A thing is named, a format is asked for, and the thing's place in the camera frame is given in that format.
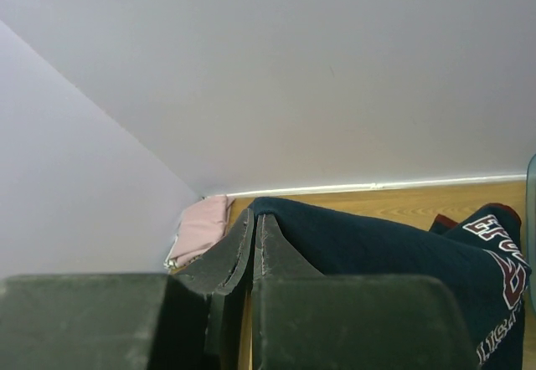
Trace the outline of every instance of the folded pink cloth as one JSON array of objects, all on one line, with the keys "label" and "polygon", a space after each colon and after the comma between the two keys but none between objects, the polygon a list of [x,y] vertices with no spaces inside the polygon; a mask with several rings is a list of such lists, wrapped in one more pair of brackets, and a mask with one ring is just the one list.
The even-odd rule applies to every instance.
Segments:
[{"label": "folded pink cloth", "polygon": [[218,243],[225,235],[233,198],[213,196],[183,211],[175,244],[164,262],[174,270],[184,267]]}]

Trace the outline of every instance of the white wall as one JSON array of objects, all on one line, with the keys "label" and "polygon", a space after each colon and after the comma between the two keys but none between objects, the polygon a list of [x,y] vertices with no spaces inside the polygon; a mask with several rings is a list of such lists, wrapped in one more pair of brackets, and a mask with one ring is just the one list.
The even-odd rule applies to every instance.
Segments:
[{"label": "white wall", "polygon": [[163,270],[197,195],[0,23],[0,279]]},{"label": "white wall", "polygon": [[524,172],[536,0],[0,0],[199,193]]}]

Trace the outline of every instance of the wooden surface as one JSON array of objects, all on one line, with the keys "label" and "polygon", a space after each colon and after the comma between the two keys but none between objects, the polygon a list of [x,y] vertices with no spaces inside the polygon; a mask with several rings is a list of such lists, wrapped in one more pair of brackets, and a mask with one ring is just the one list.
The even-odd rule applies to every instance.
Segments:
[{"label": "wooden surface", "polygon": [[[389,219],[421,229],[428,229],[438,213],[462,221],[486,203],[507,204],[514,208],[523,220],[525,218],[524,182],[308,194],[284,196],[284,198],[348,213]],[[232,222],[251,201],[253,198],[239,198],[234,202],[231,211]],[[524,248],[524,231],[522,240]],[[244,345],[250,346],[250,333],[244,338]],[[523,369],[536,369],[536,319],[529,306],[527,306],[524,348]]]}]

